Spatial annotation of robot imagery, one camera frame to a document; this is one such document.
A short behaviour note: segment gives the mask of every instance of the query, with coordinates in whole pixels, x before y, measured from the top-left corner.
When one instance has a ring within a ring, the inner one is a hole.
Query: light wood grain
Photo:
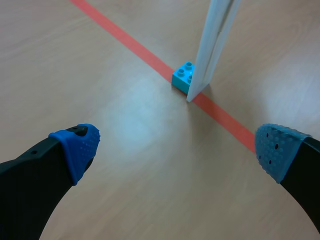
[[[209,5],[90,3],[173,68],[196,57]],[[317,136],[318,10],[243,0],[206,94],[252,131],[276,122]],[[68,1],[0,2],[0,73],[2,162],[78,123],[101,133],[41,239],[319,239],[250,151]]]

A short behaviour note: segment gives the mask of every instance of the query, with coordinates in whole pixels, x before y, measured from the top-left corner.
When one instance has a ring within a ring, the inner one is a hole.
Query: red stripe
[[[145,48],[141,43],[117,26],[109,18],[91,6],[85,0],[70,0],[75,6],[82,10],[103,29],[115,37],[120,43],[126,46],[131,52],[142,59],[146,64],[157,71],[164,79],[171,83],[174,70],[165,64],[159,57]],[[200,93],[193,102],[206,112],[210,117],[221,124],[239,142],[255,153],[255,137],[252,132],[246,129],[241,123],[230,116],[225,110],[211,101],[203,93]]]

